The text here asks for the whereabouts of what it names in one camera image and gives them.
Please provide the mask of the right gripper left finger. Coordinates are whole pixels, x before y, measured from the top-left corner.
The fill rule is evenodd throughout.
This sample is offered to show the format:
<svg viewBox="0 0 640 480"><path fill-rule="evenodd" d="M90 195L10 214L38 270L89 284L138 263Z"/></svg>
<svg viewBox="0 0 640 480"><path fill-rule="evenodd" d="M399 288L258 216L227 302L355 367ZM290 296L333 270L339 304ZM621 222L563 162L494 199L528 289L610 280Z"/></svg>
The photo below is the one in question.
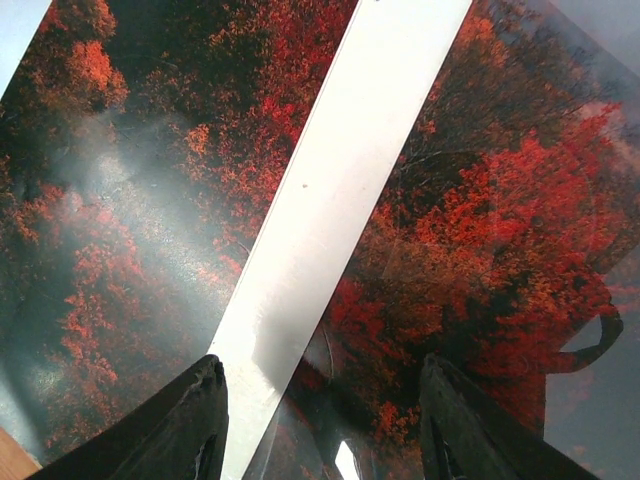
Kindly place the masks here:
<svg viewBox="0 0 640 480"><path fill-rule="evenodd" d="M219 479L229 425L219 358L207 354L116 424L32 479Z"/></svg>

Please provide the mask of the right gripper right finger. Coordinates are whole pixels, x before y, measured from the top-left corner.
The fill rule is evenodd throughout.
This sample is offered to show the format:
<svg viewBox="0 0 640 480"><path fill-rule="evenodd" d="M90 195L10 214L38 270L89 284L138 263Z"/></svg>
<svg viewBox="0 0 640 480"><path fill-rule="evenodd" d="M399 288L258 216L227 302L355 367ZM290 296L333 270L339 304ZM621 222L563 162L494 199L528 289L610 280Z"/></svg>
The photo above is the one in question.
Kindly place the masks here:
<svg viewBox="0 0 640 480"><path fill-rule="evenodd" d="M429 354L420 375L426 479L594 479L521 425L449 361Z"/></svg>

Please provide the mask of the photo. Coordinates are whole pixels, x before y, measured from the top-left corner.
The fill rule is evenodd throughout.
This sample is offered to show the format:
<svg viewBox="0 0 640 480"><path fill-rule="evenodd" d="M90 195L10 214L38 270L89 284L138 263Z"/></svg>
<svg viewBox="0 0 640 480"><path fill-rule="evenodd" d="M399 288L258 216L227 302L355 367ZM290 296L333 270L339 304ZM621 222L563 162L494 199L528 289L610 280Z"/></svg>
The photo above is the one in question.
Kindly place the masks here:
<svg viewBox="0 0 640 480"><path fill-rule="evenodd" d="M202 356L352 1L53 1L1 101L1 425L41 465ZM419 479L437 353L639 475L639 5L474 1L252 458Z"/></svg>

